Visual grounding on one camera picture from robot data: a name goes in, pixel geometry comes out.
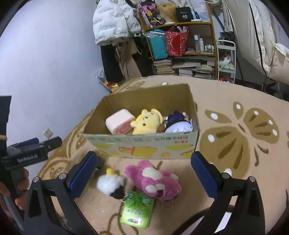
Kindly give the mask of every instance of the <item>white fluffy keychain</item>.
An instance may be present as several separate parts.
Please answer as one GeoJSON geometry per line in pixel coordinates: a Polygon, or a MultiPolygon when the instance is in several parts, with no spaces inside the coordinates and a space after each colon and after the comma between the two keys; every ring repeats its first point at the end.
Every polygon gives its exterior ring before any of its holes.
{"type": "Polygon", "coordinates": [[[98,178],[96,187],[106,195],[122,199],[125,196],[123,185],[123,177],[117,175],[113,169],[108,168],[106,174],[98,178]]]}

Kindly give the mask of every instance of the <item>white cart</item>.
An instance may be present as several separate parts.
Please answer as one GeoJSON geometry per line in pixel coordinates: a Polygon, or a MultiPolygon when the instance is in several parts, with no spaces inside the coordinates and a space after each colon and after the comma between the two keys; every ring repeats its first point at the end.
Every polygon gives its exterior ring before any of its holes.
{"type": "Polygon", "coordinates": [[[225,73],[231,73],[234,74],[234,80],[233,83],[235,83],[235,76],[236,76],[236,44],[232,41],[228,41],[228,40],[217,40],[217,57],[218,57],[218,80],[219,80],[219,74],[220,72],[225,72],[225,73]],[[222,45],[220,44],[221,42],[227,42],[227,43],[231,43],[234,46],[226,46],[226,45],[222,45]],[[229,70],[229,69],[223,69],[220,68],[219,66],[219,50],[220,49],[224,49],[224,50],[230,50],[231,51],[231,61],[234,63],[234,70],[229,70]]]}

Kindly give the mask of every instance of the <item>finger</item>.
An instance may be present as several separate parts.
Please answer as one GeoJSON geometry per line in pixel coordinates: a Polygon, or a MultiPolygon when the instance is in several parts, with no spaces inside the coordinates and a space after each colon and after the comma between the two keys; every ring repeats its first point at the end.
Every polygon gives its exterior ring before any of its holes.
{"type": "Polygon", "coordinates": [[[24,177],[26,179],[28,179],[28,177],[29,177],[29,171],[27,169],[25,169],[25,168],[24,168],[24,177]]]}
{"type": "Polygon", "coordinates": [[[0,193],[2,193],[4,196],[10,196],[8,188],[2,182],[0,182],[0,193]]]}
{"type": "Polygon", "coordinates": [[[17,184],[17,188],[19,190],[25,190],[28,187],[29,187],[29,180],[28,179],[23,179],[23,180],[19,181],[17,184]]]}
{"type": "Polygon", "coordinates": [[[19,207],[20,210],[25,210],[27,197],[28,190],[26,190],[19,198],[15,199],[15,204],[19,207]]]}

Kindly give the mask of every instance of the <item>pink plush bear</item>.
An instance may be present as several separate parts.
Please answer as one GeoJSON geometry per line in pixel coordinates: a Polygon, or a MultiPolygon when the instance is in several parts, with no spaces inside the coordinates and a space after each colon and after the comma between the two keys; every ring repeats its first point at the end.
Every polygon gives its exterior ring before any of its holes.
{"type": "Polygon", "coordinates": [[[138,166],[129,165],[124,169],[134,185],[151,197],[161,201],[175,198],[181,192],[178,177],[168,170],[157,170],[148,160],[141,160],[138,166]]]}

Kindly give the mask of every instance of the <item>plush doll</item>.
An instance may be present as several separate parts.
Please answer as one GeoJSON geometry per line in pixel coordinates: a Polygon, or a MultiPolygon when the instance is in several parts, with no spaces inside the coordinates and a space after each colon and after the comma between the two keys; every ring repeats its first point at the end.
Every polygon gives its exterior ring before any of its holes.
{"type": "Polygon", "coordinates": [[[163,117],[158,110],[152,109],[151,111],[147,111],[143,109],[141,116],[138,116],[130,125],[134,128],[132,134],[139,135],[156,133],[162,123],[163,117]]]}
{"type": "Polygon", "coordinates": [[[136,118],[126,109],[121,109],[109,116],[105,124],[113,135],[123,135],[128,133],[132,128],[130,123],[136,118]]]}
{"type": "Polygon", "coordinates": [[[138,165],[129,165],[124,169],[134,185],[150,197],[161,201],[174,199],[181,193],[178,177],[168,170],[157,170],[148,160],[141,160],[138,165]]]}
{"type": "Polygon", "coordinates": [[[116,199],[125,196],[123,177],[115,173],[111,168],[106,169],[106,174],[98,178],[96,187],[99,191],[116,199]]]}
{"type": "Polygon", "coordinates": [[[193,126],[188,120],[185,112],[179,113],[174,111],[173,114],[168,116],[165,133],[179,133],[193,131],[193,126]]]}

